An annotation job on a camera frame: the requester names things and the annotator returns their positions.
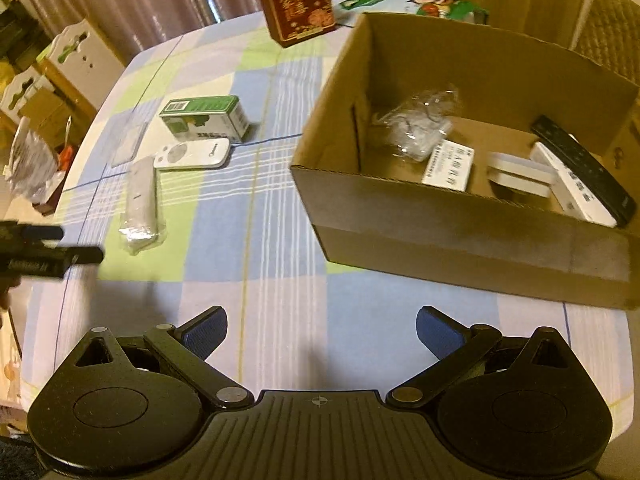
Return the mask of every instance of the table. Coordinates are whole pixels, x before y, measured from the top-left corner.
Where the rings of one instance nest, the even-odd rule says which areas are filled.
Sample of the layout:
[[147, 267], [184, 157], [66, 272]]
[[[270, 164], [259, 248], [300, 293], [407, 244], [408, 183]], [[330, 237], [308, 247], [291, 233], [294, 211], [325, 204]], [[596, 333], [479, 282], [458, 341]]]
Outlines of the table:
[[[137, 56], [86, 136], [56, 213], [66, 243], [101, 244], [100, 267], [62, 282], [34, 280], [22, 365], [28, 408], [90, 327], [140, 334], [176, 325], [212, 304], [229, 317], [207, 360], [247, 386], [388, 389], [436, 361], [415, 335], [432, 304], [463, 324], [505, 335], [555, 326], [611, 408], [614, 434], [632, 420], [633, 378], [624, 312], [515, 298], [325, 261], [288, 163], [350, 28], [286, 50], [261, 13], [169, 40]], [[236, 94], [254, 124], [220, 170], [163, 173], [158, 197], [166, 239], [130, 256], [118, 233], [128, 165], [110, 160], [122, 132], [148, 121], [136, 158], [172, 142], [157, 117], [172, 98]]]

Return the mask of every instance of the black device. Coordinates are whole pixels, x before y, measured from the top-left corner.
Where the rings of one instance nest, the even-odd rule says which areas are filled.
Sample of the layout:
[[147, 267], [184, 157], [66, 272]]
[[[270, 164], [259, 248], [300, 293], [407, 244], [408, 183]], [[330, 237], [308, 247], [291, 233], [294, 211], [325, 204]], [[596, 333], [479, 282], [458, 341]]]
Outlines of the black device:
[[433, 307], [420, 341], [440, 360], [377, 391], [246, 388], [203, 361], [226, 335], [214, 306], [180, 328], [95, 327], [35, 399], [46, 480], [596, 479], [609, 409], [553, 328], [466, 328]]
[[0, 221], [0, 276], [20, 274], [62, 278], [72, 265], [99, 264], [104, 259], [97, 246], [48, 247], [44, 240], [62, 240], [57, 225]]
[[531, 131], [602, 202], [615, 218], [617, 227], [629, 223], [636, 212], [636, 201], [591, 153], [544, 115], [534, 121]]

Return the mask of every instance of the barcode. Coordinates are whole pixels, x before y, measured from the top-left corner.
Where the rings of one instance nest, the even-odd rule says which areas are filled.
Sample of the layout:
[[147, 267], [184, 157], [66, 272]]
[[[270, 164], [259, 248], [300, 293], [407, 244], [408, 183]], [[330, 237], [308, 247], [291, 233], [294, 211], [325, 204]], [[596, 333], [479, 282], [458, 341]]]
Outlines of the barcode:
[[169, 103], [164, 109], [165, 112], [176, 112], [178, 110], [184, 110], [189, 101], [176, 101], [175, 103]]

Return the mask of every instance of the plastic wrap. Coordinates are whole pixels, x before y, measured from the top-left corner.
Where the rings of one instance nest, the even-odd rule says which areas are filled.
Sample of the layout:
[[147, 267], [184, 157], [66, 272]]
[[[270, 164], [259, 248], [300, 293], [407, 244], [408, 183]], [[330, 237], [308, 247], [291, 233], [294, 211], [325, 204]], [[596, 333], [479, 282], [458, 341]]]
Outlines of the plastic wrap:
[[4, 177], [14, 195], [21, 195], [34, 204], [45, 203], [62, 183], [65, 172], [58, 170], [58, 157], [47, 143], [29, 128], [23, 117], [11, 145], [9, 164]]
[[127, 199], [120, 218], [120, 233], [132, 254], [153, 244], [161, 234], [156, 208], [153, 156], [146, 156], [129, 168]]
[[434, 147], [447, 137], [453, 123], [449, 117], [462, 108], [458, 90], [427, 90], [415, 95], [379, 118], [387, 133], [382, 140], [397, 148], [396, 155], [424, 161]]

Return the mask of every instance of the black remote control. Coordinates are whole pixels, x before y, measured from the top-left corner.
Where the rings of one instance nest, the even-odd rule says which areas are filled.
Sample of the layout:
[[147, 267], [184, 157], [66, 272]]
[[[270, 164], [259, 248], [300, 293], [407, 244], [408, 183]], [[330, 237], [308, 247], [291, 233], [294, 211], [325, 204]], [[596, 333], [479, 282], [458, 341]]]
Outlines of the black remote control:
[[544, 115], [534, 121], [531, 131], [602, 202], [616, 219], [617, 227], [624, 227], [629, 223], [636, 212], [636, 201], [591, 153]]

